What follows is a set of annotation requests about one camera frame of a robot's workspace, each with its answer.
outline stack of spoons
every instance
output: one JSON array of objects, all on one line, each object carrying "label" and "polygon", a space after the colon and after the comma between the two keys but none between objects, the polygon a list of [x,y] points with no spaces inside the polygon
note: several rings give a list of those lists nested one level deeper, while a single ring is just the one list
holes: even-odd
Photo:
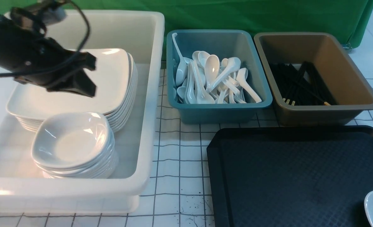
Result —
[{"label": "stack of spoons", "polygon": [[172,41],[178,52],[180,63],[175,76],[176,95],[186,104],[246,103],[245,90],[255,102],[262,99],[247,83],[248,69],[241,68],[238,57],[224,58],[221,62],[216,55],[195,51],[192,59],[183,57],[175,37]]}]

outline black cable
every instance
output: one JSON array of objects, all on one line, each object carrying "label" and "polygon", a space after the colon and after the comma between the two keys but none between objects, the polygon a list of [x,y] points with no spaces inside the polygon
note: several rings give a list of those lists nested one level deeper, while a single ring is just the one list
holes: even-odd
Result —
[{"label": "black cable", "polygon": [[16,14],[20,15],[21,17],[26,17],[26,18],[32,20],[32,23],[33,23],[32,26],[34,28],[35,28],[35,25],[39,26],[44,31],[42,36],[43,37],[46,36],[46,33],[47,33],[48,29],[46,28],[46,25],[45,25],[45,23],[43,23],[41,18],[39,18],[38,16],[35,16],[31,12],[29,12],[25,9],[22,9],[22,8],[14,8],[13,10]]},{"label": "black cable", "polygon": [[87,17],[84,15],[84,13],[80,9],[80,7],[77,6],[77,4],[75,4],[71,0],[67,0],[66,2],[70,3],[79,12],[79,14],[81,15],[81,17],[83,18],[83,20],[85,22],[85,25],[87,26],[87,32],[85,33],[85,36],[84,36],[83,40],[81,41],[81,43],[77,47],[76,52],[74,52],[74,54],[72,56],[70,56],[68,59],[66,59],[64,62],[62,62],[62,63],[60,63],[56,66],[50,67],[48,69],[37,70],[37,71],[32,71],[32,72],[0,73],[0,78],[3,78],[3,77],[17,77],[17,76],[24,76],[24,77],[25,76],[41,76],[43,74],[52,73],[54,71],[63,69],[64,67],[68,66],[70,63],[72,63],[78,57],[81,49],[83,49],[85,43],[87,43],[87,40],[90,37],[90,33],[91,33],[90,22],[87,20]]}]

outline stack of bowls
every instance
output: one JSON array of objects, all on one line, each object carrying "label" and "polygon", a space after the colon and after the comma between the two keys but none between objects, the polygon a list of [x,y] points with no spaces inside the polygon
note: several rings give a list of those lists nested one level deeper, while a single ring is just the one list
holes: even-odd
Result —
[{"label": "stack of bowls", "polygon": [[124,127],[136,98],[138,73],[133,57],[122,49],[88,50],[97,57],[97,70],[87,75],[97,86],[94,98],[18,84],[7,111],[23,128],[37,132],[50,116],[69,112],[98,112],[107,118],[113,132]]},{"label": "stack of bowls", "polygon": [[99,113],[63,113],[46,119],[31,156],[45,178],[108,178],[119,156],[107,118]]}]

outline white table surface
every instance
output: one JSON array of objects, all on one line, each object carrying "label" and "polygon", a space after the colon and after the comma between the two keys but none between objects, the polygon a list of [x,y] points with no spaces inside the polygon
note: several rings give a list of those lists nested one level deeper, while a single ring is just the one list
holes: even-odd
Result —
[{"label": "white table surface", "polygon": [[[360,47],[350,54],[373,88],[373,13]],[[278,127],[272,109],[250,122],[236,125],[184,125],[168,104],[162,70],[154,160],[150,184],[131,214],[10,214],[0,213],[0,227],[214,227],[206,146],[220,128]],[[15,82],[0,79],[0,124],[9,118],[5,104]],[[349,125],[373,127],[373,111],[358,115]]]}]

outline green backdrop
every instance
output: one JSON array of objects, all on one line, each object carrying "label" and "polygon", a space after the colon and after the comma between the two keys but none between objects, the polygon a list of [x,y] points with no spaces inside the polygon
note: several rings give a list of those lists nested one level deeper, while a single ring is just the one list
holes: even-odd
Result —
[{"label": "green backdrop", "polygon": [[[0,13],[35,0],[0,0]],[[258,32],[327,32],[360,45],[373,0],[76,0],[82,9],[158,11],[166,34],[176,29],[241,29]]]}]

